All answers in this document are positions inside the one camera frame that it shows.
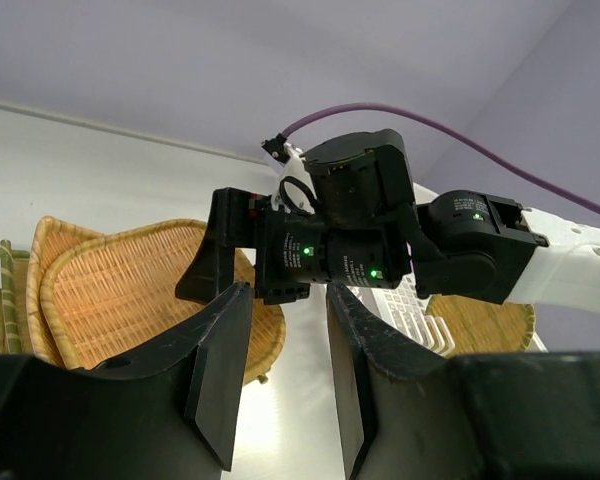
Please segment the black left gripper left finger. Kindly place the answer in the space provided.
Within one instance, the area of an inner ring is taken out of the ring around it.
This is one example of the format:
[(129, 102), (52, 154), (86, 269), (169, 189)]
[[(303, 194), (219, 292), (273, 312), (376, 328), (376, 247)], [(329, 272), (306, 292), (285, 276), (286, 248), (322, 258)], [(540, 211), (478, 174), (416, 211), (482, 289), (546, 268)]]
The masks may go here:
[(0, 355), (0, 479), (218, 479), (232, 467), (252, 291), (93, 369)]

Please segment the white plastic dish rack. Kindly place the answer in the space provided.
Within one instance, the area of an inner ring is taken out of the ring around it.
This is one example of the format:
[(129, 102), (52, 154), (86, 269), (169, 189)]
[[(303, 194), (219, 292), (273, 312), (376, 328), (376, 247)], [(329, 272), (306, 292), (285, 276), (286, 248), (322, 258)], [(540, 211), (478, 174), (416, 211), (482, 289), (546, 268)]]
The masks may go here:
[[(432, 297), (420, 299), (416, 294), (415, 277), (403, 277), (395, 289), (353, 287), (351, 292), (374, 315), (409, 339), (443, 356), (450, 357), (455, 342), (441, 317), (426, 313)], [(546, 346), (535, 333), (525, 352), (545, 352)]]

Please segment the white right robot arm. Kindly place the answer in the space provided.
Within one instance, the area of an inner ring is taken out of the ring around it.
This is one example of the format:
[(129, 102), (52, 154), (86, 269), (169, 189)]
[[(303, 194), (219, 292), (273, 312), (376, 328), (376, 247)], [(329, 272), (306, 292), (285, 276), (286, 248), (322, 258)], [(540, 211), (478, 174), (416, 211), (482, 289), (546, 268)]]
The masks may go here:
[(600, 352), (444, 357), (371, 313), (354, 288), (491, 304), (600, 309), (600, 229), (484, 193), (418, 203), (402, 137), (356, 132), (303, 152), (276, 194), (224, 188), (179, 280), (208, 303), (256, 252), (269, 305), (327, 289), (342, 461), (349, 479), (600, 479)]

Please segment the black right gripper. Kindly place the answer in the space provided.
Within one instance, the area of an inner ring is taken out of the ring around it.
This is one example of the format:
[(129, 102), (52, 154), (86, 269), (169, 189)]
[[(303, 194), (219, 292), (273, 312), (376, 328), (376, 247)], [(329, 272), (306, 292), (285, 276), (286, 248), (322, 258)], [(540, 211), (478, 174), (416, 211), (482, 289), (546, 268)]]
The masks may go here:
[(356, 132), (304, 152), (315, 194), (295, 178), (310, 201), (309, 215), (289, 203), (275, 211), (236, 188), (213, 192), (196, 255), (177, 282), (177, 299), (209, 303), (234, 283), (237, 248), (253, 248), (255, 295), (275, 305), (308, 296), (313, 284), (393, 289), (412, 270), (404, 230), (415, 215), (415, 195), (402, 136), (394, 130)]

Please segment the square woven bamboo tray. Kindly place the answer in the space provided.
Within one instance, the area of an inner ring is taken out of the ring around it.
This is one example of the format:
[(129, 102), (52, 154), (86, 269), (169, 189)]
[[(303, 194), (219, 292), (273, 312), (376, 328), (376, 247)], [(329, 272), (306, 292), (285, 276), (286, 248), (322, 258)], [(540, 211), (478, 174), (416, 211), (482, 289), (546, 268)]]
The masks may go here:
[(26, 313), (29, 252), (0, 241), (0, 353), (32, 354)]

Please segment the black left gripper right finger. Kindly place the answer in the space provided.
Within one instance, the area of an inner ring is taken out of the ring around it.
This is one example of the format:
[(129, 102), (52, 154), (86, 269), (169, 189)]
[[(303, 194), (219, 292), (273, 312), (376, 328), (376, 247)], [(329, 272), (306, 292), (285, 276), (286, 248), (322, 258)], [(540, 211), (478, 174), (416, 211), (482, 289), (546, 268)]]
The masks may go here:
[(600, 479), (600, 352), (442, 357), (326, 293), (349, 479)]

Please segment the round woven bamboo plate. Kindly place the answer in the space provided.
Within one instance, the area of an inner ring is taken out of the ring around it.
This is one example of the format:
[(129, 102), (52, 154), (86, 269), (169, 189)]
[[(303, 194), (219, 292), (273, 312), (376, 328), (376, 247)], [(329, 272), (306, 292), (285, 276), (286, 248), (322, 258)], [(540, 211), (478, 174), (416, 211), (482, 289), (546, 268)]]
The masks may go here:
[(535, 333), (536, 315), (527, 304), (491, 304), (460, 296), (434, 296), (426, 309), (441, 317), (455, 342), (450, 356), (525, 352)]

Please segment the rounded square woven basket plate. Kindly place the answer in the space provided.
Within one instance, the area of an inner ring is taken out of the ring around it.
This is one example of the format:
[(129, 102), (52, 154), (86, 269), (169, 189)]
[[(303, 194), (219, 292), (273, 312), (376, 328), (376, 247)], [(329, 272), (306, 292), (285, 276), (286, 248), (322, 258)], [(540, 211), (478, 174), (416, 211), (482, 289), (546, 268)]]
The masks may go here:
[(176, 219), (106, 235), (113, 238), (106, 249), (115, 252), (115, 259), (113, 278), (105, 285), (126, 324), (117, 331), (134, 342), (123, 352), (202, 310), (200, 303), (177, 299), (175, 286), (193, 260), (205, 229), (200, 220)]

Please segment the rounded woven bamboo tray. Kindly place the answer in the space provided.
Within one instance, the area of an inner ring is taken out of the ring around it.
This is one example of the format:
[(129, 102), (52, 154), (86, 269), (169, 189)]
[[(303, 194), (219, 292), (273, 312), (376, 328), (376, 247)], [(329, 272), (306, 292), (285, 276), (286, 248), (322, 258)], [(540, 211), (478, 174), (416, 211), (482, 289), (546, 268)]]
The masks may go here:
[(113, 238), (51, 216), (37, 224), (25, 306), (32, 352), (61, 368), (93, 369), (134, 345), (113, 293)]

